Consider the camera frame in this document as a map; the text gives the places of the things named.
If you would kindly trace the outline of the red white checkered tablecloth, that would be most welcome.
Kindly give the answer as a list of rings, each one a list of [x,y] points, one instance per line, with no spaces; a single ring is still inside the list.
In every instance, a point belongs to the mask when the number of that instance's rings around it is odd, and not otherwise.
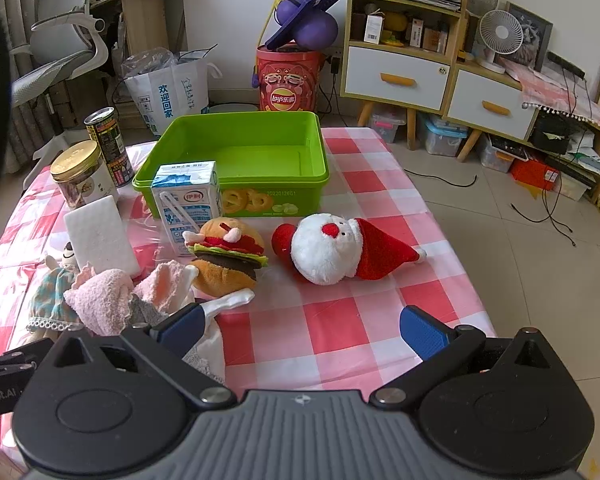
[[[330,170],[323,210],[364,218],[427,257],[378,281],[346,278],[320,286],[271,256],[250,304],[216,319],[225,380],[236,392],[376,389],[417,363],[399,336],[399,315],[408,304],[450,325],[493,330],[425,194],[430,184],[460,196],[480,191],[481,166],[385,144],[363,128],[327,128],[323,136]],[[15,196],[0,237],[0,354],[26,341],[30,299],[47,271],[44,260],[59,255],[68,240],[67,206],[48,172],[28,188],[16,188]]]

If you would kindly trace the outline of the hamburger plush toy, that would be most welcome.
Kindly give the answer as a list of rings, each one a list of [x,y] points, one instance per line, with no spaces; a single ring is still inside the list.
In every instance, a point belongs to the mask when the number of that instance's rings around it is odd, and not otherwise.
[[[197,269],[193,285],[209,297],[254,289],[257,270],[268,265],[263,237],[236,218],[213,218],[198,232],[184,231],[183,238]]]

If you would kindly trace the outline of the pink fluffy towel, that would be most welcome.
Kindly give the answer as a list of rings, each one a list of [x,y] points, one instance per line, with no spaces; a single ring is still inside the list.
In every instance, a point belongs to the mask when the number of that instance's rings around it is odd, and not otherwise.
[[[155,326],[185,306],[198,270],[171,260],[135,284],[121,269],[96,272],[87,264],[64,292],[81,323],[98,336],[116,336],[138,323]]]

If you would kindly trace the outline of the red chips bucket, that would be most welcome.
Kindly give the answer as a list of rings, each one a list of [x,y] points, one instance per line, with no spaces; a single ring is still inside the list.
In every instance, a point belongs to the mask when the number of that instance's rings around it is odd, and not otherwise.
[[[259,110],[313,112],[326,56],[302,50],[294,42],[272,51],[258,47],[252,85],[259,93]]]

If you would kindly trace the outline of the white sponge block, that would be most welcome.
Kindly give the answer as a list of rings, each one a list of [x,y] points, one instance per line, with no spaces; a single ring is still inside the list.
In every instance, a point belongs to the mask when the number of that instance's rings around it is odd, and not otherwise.
[[[80,269],[91,266],[96,272],[118,269],[131,278],[140,275],[140,265],[112,196],[67,212],[64,221]]]

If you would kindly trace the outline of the Santa Claus plush toy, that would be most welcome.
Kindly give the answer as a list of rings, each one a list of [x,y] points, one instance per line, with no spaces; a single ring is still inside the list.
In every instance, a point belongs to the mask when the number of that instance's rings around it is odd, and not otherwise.
[[[306,281],[321,286],[345,278],[377,281],[427,254],[398,240],[362,218],[311,214],[293,226],[284,223],[272,234],[274,254]]]

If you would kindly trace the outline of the white shopping bag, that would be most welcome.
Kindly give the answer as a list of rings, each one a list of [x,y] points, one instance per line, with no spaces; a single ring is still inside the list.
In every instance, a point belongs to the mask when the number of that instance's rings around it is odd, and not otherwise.
[[[208,112],[209,78],[223,77],[219,67],[208,60],[210,51],[175,54],[158,47],[121,63],[126,88],[155,136],[162,136],[175,118]]]

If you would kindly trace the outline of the white blue milk carton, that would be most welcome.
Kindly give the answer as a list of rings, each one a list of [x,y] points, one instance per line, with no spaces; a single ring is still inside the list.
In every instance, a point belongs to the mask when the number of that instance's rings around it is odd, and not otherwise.
[[[151,182],[151,194],[171,245],[188,255],[183,233],[198,233],[222,214],[219,179],[214,160],[162,165]]]

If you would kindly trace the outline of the gold lid snack jar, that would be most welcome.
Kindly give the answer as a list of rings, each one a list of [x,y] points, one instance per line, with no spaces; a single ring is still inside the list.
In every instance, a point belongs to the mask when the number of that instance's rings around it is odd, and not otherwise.
[[[81,141],[60,153],[50,165],[50,174],[72,210],[106,196],[118,199],[102,152],[93,140]]]

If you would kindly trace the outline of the red box on floor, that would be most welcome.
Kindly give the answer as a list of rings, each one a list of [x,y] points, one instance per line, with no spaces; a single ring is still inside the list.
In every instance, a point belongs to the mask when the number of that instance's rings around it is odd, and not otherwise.
[[[517,182],[544,191],[551,191],[560,175],[558,170],[536,158],[515,159],[509,172]]]

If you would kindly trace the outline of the low white drawer cabinet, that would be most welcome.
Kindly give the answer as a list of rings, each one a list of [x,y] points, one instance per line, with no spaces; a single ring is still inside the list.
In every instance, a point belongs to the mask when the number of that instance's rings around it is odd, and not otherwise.
[[[452,67],[442,117],[468,128],[468,138],[457,154],[459,162],[486,133],[526,142],[536,116],[535,108],[522,106],[521,84],[511,76],[490,72],[475,62],[456,62]]]

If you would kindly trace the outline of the pink lace table cover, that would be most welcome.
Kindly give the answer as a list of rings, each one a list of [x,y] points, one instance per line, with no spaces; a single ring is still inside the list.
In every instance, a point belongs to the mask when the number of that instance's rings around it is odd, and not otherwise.
[[[591,98],[583,82],[565,77],[550,79],[505,58],[500,58],[500,62],[520,83],[523,107],[533,106],[547,113],[563,114],[600,129],[600,106]]]

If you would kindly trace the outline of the black yellow tin can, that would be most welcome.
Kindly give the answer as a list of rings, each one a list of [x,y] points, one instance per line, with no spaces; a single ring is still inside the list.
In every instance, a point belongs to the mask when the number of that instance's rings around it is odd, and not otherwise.
[[[134,170],[123,141],[116,109],[101,108],[84,119],[84,126],[102,152],[111,179],[117,188],[130,183]]]

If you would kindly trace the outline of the bunny doll blue dress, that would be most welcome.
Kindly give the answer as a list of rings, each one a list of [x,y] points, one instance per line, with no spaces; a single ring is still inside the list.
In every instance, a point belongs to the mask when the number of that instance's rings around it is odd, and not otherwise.
[[[79,315],[65,300],[65,292],[71,288],[79,271],[72,244],[65,244],[59,260],[47,255],[44,264],[46,273],[31,299],[26,329],[30,333],[72,330],[81,324]]]

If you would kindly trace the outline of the white desk fan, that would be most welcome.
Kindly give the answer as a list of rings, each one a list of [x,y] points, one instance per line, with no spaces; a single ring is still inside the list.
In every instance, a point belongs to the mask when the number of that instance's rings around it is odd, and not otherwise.
[[[477,58],[480,66],[491,72],[504,74],[506,68],[495,62],[497,55],[511,55],[517,52],[524,42],[524,32],[520,21],[504,10],[486,12],[478,25],[482,41],[483,55]]]

